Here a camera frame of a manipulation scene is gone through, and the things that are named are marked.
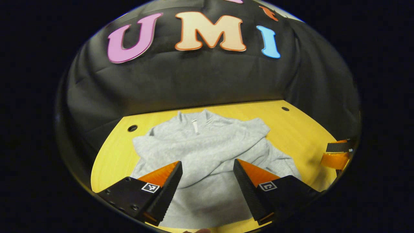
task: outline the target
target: orange letter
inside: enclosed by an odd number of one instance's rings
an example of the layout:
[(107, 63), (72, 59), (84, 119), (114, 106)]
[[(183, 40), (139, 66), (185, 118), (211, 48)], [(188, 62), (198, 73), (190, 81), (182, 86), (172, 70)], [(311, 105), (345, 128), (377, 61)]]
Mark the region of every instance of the orange letter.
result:
[(262, 6), (259, 6), (259, 7), (262, 8), (263, 11), (266, 13), (266, 15), (269, 16), (272, 20), (279, 21), (277, 18), (274, 17), (274, 13), (271, 12), (269, 9), (262, 7)]
[(217, 20), (216, 24), (213, 24), (201, 12), (182, 12), (176, 14), (176, 17), (182, 21), (181, 41), (175, 46), (177, 50), (185, 51), (201, 48), (203, 44), (197, 40), (197, 32), (210, 48), (217, 45), (223, 34), (224, 40), (220, 43), (220, 47), (231, 51), (246, 50), (240, 30), (240, 24), (243, 21), (239, 18), (223, 15)]

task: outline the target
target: wooden table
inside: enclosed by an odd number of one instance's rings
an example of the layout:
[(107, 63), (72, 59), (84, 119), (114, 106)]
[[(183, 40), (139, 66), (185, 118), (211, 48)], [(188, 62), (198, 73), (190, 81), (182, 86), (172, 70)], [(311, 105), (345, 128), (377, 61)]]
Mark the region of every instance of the wooden table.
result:
[[(191, 109), (180, 109), (184, 114), (201, 112), (207, 109), (223, 117), (242, 121), (261, 118), (269, 127), (266, 138), (282, 152), (290, 155), (298, 168), (303, 182), (317, 191), (327, 189), (336, 178), (334, 169), (322, 167), (320, 160), (327, 143), (336, 141), (321, 125), (308, 115), (284, 100), (225, 104)], [(100, 192), (120, 179), (130, 176), (140, 159), (132, 144), (132, 139), (145, 135), (152, 127), (175, 117), (178, 110), (153, 112), (123, 117), (109, 134), (100, 149), (91, 174), (94, 192)], [(135, 131), (128, 128), (137, 125)], [(173, 233), (195, 232), (197, 229), (157, 227)], [(240, 221), (218, 228), (215, 232), (246, 232), (259, 228), (252, 219)]]

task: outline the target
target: zipper pull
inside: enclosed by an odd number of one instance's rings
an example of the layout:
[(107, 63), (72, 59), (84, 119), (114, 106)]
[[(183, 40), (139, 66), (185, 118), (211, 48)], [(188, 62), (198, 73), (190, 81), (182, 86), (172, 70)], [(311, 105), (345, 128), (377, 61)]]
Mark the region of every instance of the zipper pull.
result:
[(199, 135), (200, 133), (198, 132), (197, 120), (194, 119), (194, 120), (191, 120), (191, 122), (193, 123), (195, 134)]

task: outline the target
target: pink letter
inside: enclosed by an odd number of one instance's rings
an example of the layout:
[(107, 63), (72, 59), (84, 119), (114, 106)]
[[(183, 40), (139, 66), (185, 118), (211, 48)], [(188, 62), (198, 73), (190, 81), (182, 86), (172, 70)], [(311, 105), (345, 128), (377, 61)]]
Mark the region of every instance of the pink letter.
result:
[(226, 0), (226, 1), (243, 4), (243, 0)]
[(132, 48), (125, 49), (123, 46), (125, 31), (131, 25), (123, 26), (120, 29), (112, 32), (108, 36), (109, 60), (112, 63), (124, 63), (143, 54), (151, 46), (152, 40), (154, 39), (155, 22), (162, 15), (163, 13), (157, 13), (142, 18), (137, 22), (138, 24), (141, 24), (140, 40)]

